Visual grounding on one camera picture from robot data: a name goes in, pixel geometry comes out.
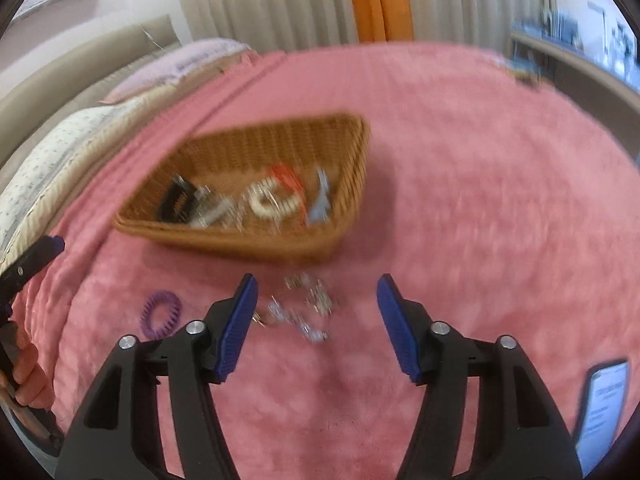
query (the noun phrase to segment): brown basket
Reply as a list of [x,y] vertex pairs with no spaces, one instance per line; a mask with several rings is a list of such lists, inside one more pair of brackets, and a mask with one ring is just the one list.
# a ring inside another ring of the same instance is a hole
[[[176,246],[263,260],[318,260],[327,257],[353,224],[364,190],[369,127],[348,114],[297,118],[243,126],[180,145],[127,200],[114,227]],[[249,216],[244,230],[212,226],[197,230],[156,221],[172,179],[180,174],[196,186],[207,185],[238,197],[263,179],[269,167],[289,164],[305,185],[307,203],[318,196],[318,168],[330,182],[330,221],[306,227],[291,217],[275,232],[270,222]]]

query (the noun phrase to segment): pink blanket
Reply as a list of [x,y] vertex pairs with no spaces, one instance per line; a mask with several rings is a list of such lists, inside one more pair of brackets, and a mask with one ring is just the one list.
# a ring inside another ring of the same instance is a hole
[[[178,294],[186,322],[244,272],[256,275],[264,306],[290,270],[127,237],[110,227],[122,200],[191,134],[333,110],[372,126],[360,219],[313,269],[340,309],[318,346],[293,328],[252,327],[238,370],[214,388],[243,478],[395,478],[422,392],[401,374],[376,307],[384,272],[466,336],[513,334],[570,428],[588,368],[629,356],[638,373],[640,178],[610,135],[569,99],[516,83],[471,48],[336,48],[266,57],[201,88],[69,209],[56,230],[68,249],[16,302],[54,374],[64,429],[118,338],[142,337],[151,293]],[[624,422],[639,400],[634,381]],[[179,472],[166,389],[160,405],[168,468]],[[471,445],[467,435],[463,458]]]

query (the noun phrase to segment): silver screw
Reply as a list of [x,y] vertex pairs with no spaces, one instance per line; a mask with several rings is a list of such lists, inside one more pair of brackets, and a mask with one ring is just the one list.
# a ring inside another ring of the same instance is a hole
[[434,334],[447,335],[449,332],[451,332],[451,327],[442,321],[436,321],[431,325],[431,331]]
[[129,348],[133,348],[136,345],[136,338],[132,335],[126,335],[120,339],[118,346],[123,350],[128,350]]
[[516,348],[516,346],[518,346],[518,343],[510,335],[503,335],[500,338],[500,346],[502,346],[502,348],[513,350],[514,348]]
[[204,329],[205,329],[204,323],[199,320],[191,321],[187,325],[187,333],[191,335],[201,334],[202,332],[204,332]]

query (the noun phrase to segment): white wall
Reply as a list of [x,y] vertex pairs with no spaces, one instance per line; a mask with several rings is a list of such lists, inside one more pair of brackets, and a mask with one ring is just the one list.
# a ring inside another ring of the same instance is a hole
[[607,11],[607,28],[608,34],[611,29],[617,27],[617,22],[625,24],[632,36],[628,23],[624,16],[616,6],[613,0],[558,0],[558,10],[568,12],[572,17],[578,20],[580,25],[580,34],[584,43],[585,50],[589,53],[595,53],[602,49],[602,15],[588,7],[591,1]]
[[191,41],[179,0],[62,0],[38,10],[0,39],[0,98],[76,46],[165,14],[171,16],[180,41]]

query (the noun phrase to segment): finger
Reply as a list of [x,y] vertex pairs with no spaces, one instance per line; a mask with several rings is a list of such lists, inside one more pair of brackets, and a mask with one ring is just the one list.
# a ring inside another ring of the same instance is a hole
[[53,393],[53,386],[51,385],[51,381],[47,380],[44,388],[36,396],[36,398],[29,403],[29,406],[37,410],[50,410],[53,406],[54,400],[56,400],[56,396]]
[[31,339],[27,334],[26,330],[21,326],[18,327],[18,330],[15,333],[15,344],[20,350],[24,350],[31,343]]
[[23,384],[38,364],[38,349],[36,345],[29,344],[22,352],[14,365],[14,379],[18,384]]
[[49,383],[49,379],[42,368],[37,367],[27,381],[20,386],[20,389],[15,394],[15,400],[23,406],[28,406],[40,395],[47,383]]

